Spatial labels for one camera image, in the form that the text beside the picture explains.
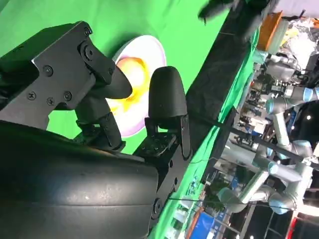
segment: egg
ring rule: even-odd
[[[148,81],[147,70],[143,61],[139,58],[124,58],[117,63],[117,66],[129,79],[133,88],[141,86]]]

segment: yellow food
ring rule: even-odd
[[[126,112],[133,104],[139,103],[142,96],[149,90],[151,80],[147,65],[140,58],[124,58],[117,63],[117,66],[129,79],[133,92],[126,99],[115,100],[114,105],[111,106],[115,115]]]

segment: plate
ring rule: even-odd
[[[122,137],[130,137],[145,127],[144,119],[148,116],[149,109],[150,79],[157,68],[166,66],[165,51],[155,37],[143,35],[124,44],[113,57],[113,61],[128,77],[133,93],[126,99],[107,101]],[[123,63],[128,61],[132,64],[123,66]]]

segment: white plate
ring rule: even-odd
[[[120,60],[127,57],[142,59],[147,65],[150,76],[159,68],[166,66],[165,51],[161,43],[153,36],[144,35],[134,38],[124,44],[113,57],[117,64]],[[116,105],[114,101],[107,99],[110,107]],[[144,126],[144,118],[148,115],[149,92],[144,93],[140,101],[131,105],[124,113],[115,113],[115,120],[118,124],[122,137],[132,136],[141,131]]]

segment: green tablecloth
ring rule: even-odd
[[[227,15],[222,14],[204,26],[197,15],[207,0],[4,1],[0,3],[0,56],[45,27],[83,20],[93,29],[94,44],[110,57],[135,36],[149,34],[158,38],[167,64],[179,70],[186,90]],[[74,112],[53,112],[48,130],[73,138],[80,132],[75,121]],[[145,136],[146,131],[142,130],[126,138],[123,152],[134,152]]]

